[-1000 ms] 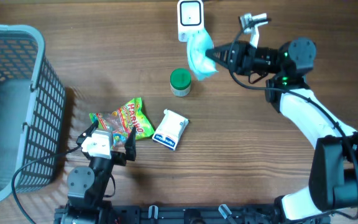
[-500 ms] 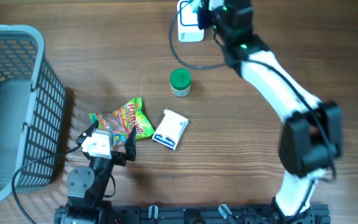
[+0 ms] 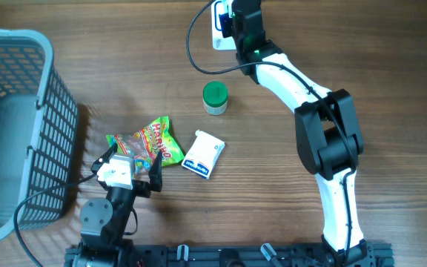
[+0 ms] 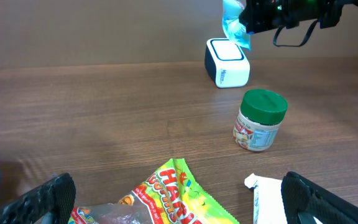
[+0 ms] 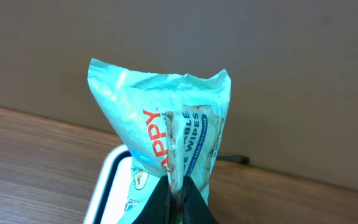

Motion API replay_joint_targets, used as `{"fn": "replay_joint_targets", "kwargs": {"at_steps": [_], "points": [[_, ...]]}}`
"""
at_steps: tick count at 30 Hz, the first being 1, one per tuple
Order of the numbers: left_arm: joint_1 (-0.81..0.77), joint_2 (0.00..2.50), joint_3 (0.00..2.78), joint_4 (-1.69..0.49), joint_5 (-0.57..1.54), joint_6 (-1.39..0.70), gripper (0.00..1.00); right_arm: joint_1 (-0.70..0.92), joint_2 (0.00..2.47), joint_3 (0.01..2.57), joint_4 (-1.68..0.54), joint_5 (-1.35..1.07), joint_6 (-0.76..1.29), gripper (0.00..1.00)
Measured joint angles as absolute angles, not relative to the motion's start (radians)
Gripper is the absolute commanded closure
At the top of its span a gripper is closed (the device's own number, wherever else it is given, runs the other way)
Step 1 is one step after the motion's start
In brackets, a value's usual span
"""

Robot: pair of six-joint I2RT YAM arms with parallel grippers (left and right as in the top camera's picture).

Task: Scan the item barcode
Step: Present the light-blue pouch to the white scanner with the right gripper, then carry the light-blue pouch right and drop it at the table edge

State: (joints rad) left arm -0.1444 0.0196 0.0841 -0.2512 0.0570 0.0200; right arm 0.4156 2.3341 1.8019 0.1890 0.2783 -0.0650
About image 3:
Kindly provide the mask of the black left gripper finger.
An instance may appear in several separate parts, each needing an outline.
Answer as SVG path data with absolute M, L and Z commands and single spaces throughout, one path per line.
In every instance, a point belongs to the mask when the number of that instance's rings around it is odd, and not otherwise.
M 105 163 L 109 162 L 110 158 L 117 152 L 117 150 L 118 145 L 116 143 L 112 144 L 107 151 L 105 151 L 96 161 L 93 162 L 91 171 L 93 173 L 97 173 Z
M 150 179 L 150 190 L 161 192 L 162 191 L 162 159 L 163 155 L 160 151 L 155 160 L 153 161 L 152 166 L 148 172 L 148 176 Z

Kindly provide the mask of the Haribo gummy candy bag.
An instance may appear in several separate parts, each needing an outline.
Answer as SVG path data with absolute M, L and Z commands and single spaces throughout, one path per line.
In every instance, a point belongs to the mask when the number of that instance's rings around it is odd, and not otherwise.
M 135 176 L 149 172 L 157 154 L 162 153 L 162 166 L 180 163 L 185 155 L 170 134 L 169 116 L 160 116 L 133 134 L 109 134 L 109 146 L 117 144 L 117 152 L 134 158 Z

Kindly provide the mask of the white blue plaster box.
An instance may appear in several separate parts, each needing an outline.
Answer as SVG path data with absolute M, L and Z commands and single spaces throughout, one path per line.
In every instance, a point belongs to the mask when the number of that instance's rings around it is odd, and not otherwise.
M 210 179 L 216 161 L 225 147 L 225 143 L 201 130 L 197 130 L 195 135 L 196 138 L 182 160 L 181 166 L 203 179 Z

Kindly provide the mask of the green lid plastic jar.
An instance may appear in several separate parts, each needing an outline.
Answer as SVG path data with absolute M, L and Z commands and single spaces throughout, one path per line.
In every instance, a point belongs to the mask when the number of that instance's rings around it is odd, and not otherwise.
M 221 115 L 228 106 L 228 89 L 222 82 L 209 82 L 203 89 L 202 101 L 206 112 L 210 115 Z

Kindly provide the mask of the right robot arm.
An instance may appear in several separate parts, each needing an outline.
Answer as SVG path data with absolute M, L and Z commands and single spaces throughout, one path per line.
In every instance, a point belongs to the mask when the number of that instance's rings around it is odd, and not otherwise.
M 329 90 L 292 65 L 267 39 L 260 1 L 224 1 L 222 35 L 232 38 L 239 70 L 273 92 L 294 114 L 297 153 L 315 176 L 325 225 L 322 241 L 336 266 L 365 259 L 357 218 L 355 179 L 363 152 L 354 100 L 346 90 Z

